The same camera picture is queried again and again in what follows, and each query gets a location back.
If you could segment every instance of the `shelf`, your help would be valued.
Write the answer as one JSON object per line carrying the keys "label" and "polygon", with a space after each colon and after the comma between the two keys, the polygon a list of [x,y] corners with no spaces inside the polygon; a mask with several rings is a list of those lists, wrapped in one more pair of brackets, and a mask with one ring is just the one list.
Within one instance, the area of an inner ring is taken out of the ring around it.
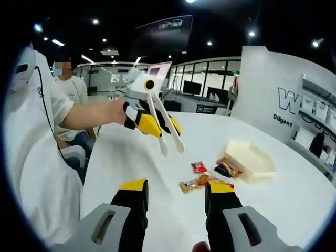
{"label": "shelf", "polygon": [[336,130],[331,125],[327,124],[326,121],[323,121],[321,118],[317,117],[316,115],[314,115],[312,113],[309,113],[309,112],[305,111],[302,108],[300,108],[299,113],[304,114],[304,115],[310,117],[315,122],[319,123],[324,128],[326,128],[328,131],[330,131],[331,133],[333,133],[334,135],[336,135]]}
{"label": "shelf", "polygon": [[309,150],[307,150],[305,147],[303,147],[295,140],[290,139],[287,142],[287,146],[296,151],[297,153],[299,153],[305,159],[307,159],[318,170],[327,171],[332,178],[334,177],[335,175],[334,171],[332,171],[321,159],[319,159],[317,156],[315,156],[313,153],[311,153]]}
{"label": "shelf", "polygon": [[307,78],[303,78],[303,90],[308,91],[318,97],[320,97],[325,102],[336,107],[336,97],[330,92],[326,91],[324,88],[321,88],[319,85],[316,85],[314,82],[310,81]]}

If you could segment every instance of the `screen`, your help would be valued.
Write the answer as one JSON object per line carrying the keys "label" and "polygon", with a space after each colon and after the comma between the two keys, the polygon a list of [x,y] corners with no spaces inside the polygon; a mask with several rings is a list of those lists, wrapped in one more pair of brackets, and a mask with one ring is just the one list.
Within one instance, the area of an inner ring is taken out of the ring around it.
{"label": "screen", "polygon": [[172,17],[138,27],[130,57],[187,51],[192,16]]}
{"label": "screen", "polygon": [[193,95],[201,94],[202,84],[194,83],[191,81],[184,81],[183,93],[191,93]]}
{"label": "screen", "polygon": [[223,103],[223,104],[228,104],[229,103],[229,99],[227,97],[228,91],[224,90],[224,89],[219,89],[219,88],[211,88],[208,87],[208,93],[206,94],[207,98],[210,98],[210,94],[217,94],[219,97],[219,102]]}
{"label": "screen", "polygon": [[157,76],[157,74],[159,73],[159,70],[160,70],[160,67],[152,68],[150,69],[149,74],[153,76]]}

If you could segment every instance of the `monitor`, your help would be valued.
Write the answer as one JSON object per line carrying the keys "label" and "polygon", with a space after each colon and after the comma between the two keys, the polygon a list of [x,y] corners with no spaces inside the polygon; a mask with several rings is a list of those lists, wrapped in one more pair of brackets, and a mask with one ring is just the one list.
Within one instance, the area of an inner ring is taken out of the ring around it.
{"label": "monitor", "polygon": [[190,93],[193,95],[201,94],[202,84],[194,83],[191,81],[184,81],[183,93]]}
{"label": "monitor", "polygon": [[159,73],[159,70],[160,70],[160,67],[152,68],[152,69],[149,70],[148,73],[149,73],[150,75],[153,75],[153,76],[156,77],[157,74]]}
{"label": "monitor", "polygon": [[187,51],[192,16],[172,17],[136,28],[130,57],[148,57]]}

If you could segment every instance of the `sign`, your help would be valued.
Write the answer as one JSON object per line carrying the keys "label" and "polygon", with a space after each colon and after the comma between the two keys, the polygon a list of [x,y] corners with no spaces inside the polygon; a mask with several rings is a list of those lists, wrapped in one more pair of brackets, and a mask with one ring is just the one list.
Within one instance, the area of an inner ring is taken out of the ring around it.
{"label": "sign", "polygon": [[200,114],[215,114],[217,107],[206,106],[206,105],[197,105],[196,113]]}
{"label": "sign", "polygon": [[136,28],[130,58],[186,52],[193,17],[179,16],[155,21]]}

